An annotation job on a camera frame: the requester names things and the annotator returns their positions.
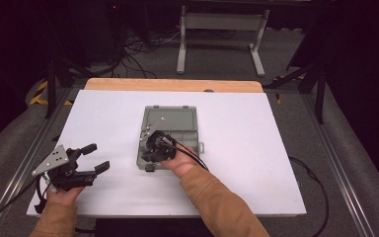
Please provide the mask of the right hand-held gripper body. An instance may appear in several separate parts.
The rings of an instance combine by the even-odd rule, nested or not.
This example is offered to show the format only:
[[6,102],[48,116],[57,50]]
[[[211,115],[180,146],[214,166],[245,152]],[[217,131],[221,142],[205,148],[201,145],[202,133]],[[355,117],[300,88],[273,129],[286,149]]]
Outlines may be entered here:
[[176,156],[177,140],[171,135],[159,130],[161,137],[156,147],[145,146],[144,154],[150,154],[152,163],[159,163]]

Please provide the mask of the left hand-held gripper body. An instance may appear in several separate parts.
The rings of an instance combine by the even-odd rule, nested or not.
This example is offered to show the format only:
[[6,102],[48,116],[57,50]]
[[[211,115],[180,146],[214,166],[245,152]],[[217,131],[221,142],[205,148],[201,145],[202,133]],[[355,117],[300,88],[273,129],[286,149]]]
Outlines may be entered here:
[[32,175],[34,177],[47,175],[54,192],[92,186],[97,178],[95,171],[77,171],[77,159],[81,156],[79,149],[65,149],[63,145],[58,145],[32,171]]

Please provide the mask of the grey plastic compartment box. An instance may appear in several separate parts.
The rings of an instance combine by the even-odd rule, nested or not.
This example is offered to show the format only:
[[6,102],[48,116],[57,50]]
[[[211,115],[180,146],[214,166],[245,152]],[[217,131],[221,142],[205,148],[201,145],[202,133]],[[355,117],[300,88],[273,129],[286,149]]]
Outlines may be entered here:
[[147,106],[141,125],[136,165],[140,170],[154,172],[162,169],[161,162],[145,162],[144,154],[147,138],[156,130],[161,130],[177,140],[178,151],[187,154],[201,167],[204,162],[199,158],[203,152],[202,143],[198,141],[198,125],[196,107],[190,106]]

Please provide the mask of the person's right hand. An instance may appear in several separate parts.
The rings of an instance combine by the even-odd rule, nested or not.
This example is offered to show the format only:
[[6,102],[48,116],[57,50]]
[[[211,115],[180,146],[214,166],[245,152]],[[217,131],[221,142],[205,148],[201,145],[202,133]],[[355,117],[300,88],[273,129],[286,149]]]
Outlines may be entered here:
[[197,166],[197,163],[188,155],[177,152],[174,159],[162,161],[161,165],[172,171],[178,178],[181,178],[191,168]]

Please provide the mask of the person's left hand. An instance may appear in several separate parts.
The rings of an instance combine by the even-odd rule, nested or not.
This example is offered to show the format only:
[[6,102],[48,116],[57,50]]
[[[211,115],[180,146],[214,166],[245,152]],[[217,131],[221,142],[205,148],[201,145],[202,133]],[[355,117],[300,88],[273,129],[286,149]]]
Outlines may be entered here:
[[49,203],[74,206],[77,197],[85,190],[84,187],[73,188],[69,191],[59,190],[57,193],[52,191],[46,192],[46,199]]

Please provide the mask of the dark rectangular object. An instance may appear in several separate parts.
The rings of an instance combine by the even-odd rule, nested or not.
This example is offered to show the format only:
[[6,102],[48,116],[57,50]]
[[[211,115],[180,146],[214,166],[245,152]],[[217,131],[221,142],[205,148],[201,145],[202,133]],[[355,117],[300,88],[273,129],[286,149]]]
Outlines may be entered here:
[[200,218],[98,219],[95,237],[213,237]]

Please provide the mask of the black tripod stand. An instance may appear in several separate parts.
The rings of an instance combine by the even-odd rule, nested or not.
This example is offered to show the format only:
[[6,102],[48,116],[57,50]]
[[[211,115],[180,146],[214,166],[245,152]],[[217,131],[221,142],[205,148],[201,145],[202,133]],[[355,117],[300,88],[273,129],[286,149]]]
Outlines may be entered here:
[[56,109],[56,81],[59,81],[63,88],[70,88],[74,83],[74,75],[70,72],[74,69],[80,76],[93,78],[95,74],[79,64],[64,58],[54,57],[47,64],[47,112],[46,118],[49,119]]
[[286,76],[277,76],[270,84],[263,85],[264,89],[276,89],[300,76],[303,77],[297,89],[300,94],[309,94],[317,87],[315,100],[315,116],[320,124],[323,124],[323,106],[326,88],[327,73],[323,65],[309,64],[295,70]]

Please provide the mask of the white table board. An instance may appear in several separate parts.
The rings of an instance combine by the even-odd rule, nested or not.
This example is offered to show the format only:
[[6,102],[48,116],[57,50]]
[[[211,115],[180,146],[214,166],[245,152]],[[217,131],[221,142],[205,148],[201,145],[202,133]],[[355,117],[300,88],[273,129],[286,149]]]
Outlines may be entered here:
[[82,170],[110,168],[77,200],[82,216],[190,217],[197,214],[168,170],[137,168],[138,140],[148,106],[194,106],[200,157],[209,171],[258,216],[295,216],[306,208],[264,93],[184,93],[82,90],[59,144],[97,144],[79,158]]

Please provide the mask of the aluminium rail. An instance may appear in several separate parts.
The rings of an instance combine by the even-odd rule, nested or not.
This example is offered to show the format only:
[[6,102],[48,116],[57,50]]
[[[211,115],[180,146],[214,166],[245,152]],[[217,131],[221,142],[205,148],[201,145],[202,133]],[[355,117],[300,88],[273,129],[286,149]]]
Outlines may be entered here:
[[360,237],[375,237],[368,218],[366,217],[362,205],[357,198],[356,192],[351,185],[351,182],[343,168],[343,165],[341,164],[339,155],[329,138],[325,126],[319,123],[317,116],[315,115],[315,107],[312,98],[309,95],[301,95],[301,99],[305,105],[305,108],[308,112],[309,117],[311,118],[313,125],[315,126],[318,136],[322,140],[322,143],[325,147],[330,167]]
[[28,237],[38,219],[27,215],[34,195],[31,171],[55,146],[76,89],[57,92],[57,106],[50,118],[47,107],[29,105],[0,133],[0,237]]

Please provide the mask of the grey metal stand frame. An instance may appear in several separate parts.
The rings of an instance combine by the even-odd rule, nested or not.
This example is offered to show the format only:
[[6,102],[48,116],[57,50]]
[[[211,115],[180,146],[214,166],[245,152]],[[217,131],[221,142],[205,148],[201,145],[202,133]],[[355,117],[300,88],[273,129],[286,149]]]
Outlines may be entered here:
[[183,6],[180,17],[180,48],[177,62],[177,73],[184,74],[186,68],[187,30],[222,30],[251,31],[256,33],[256,39],[249,44],[249,51],[259,77],[265,76],[265,70],[260,58],[259,47],[265,32],[269,10],[263,10],[257,15],[239,15],[223,13],[189,13]]

